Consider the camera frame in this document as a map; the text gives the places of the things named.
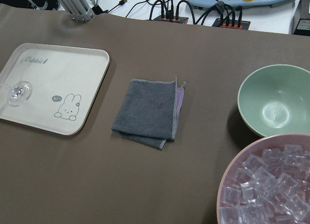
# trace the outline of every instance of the rabbit ear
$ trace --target rabbit ear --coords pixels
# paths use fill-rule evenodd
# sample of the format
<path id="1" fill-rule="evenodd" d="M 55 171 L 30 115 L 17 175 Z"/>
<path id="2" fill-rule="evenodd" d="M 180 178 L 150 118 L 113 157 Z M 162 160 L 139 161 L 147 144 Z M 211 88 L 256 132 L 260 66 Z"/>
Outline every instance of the rabbit ear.
<path id="1" fill-rule="evenodd" d="M 69 103 L 72 102 L 74 99 L 74 95 L 72 93 L 70 93 L 69 95 L 66 96 L 66 98 L 64 99 L 63 103 Z"/>
<path id="2" fill-rule="evenodd" d="M 81 101 L 81 95 L 75 95 L 73 98 L 73 103 L 79 103 Z"/>

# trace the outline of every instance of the white tray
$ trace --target white tray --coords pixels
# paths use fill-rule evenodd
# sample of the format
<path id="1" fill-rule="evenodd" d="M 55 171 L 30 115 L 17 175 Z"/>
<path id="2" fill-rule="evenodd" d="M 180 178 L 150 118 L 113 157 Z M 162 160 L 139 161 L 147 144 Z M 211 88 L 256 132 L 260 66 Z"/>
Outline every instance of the white tray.
<path id="1" fill-rule="evenodd" d="M 0 81 L 28 81 L 32 93 L 21 106 L 11 106 L 8 90 L 0 86 L 0 118 L 74 134 L 86 121 L 108 66 L 109 55 L 103 50 L 22 44 L 0 73 Z"/>

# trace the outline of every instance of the bunny illustration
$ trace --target bunny illustration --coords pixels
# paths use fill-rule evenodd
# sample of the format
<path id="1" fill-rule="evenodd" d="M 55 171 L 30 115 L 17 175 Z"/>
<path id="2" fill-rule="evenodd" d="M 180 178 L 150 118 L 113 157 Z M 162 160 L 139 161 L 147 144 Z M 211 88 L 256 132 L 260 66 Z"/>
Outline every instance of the bunny illustration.
<path id="1" fill-rule="evenodd" d="M 81 95 L 74 95 L 72 93 L 67 95 L 64 102 L 59 107 L 58 112 L 56 112 L 54 116 L 75 121 L 77 119 L 80 101 Z"/>

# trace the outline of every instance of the gray cloth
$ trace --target gray cloth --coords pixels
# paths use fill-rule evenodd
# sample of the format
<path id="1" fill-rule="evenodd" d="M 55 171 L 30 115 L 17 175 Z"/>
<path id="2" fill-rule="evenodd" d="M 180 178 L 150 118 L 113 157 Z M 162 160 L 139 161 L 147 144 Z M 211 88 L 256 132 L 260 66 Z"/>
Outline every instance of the gray cloth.
<path id="1" fill-rule="evenodd" d="M 112 130 L 121 136 L 162 149 L 174 140 L 184 96 L 177 82 L 133 79 Z"/>

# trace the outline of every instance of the green bowl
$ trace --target green bowl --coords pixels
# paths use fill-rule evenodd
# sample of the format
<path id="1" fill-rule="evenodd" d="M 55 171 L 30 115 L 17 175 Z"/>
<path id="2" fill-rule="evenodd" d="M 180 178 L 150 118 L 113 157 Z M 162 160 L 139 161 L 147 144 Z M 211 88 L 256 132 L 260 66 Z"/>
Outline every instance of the green bowl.
<path id="1" fill-rule="evenodd" d="M 310 133 L 310 72 L 286 64 L 254 71 L 240 86 L 238 109 L 260 136 Z"/>

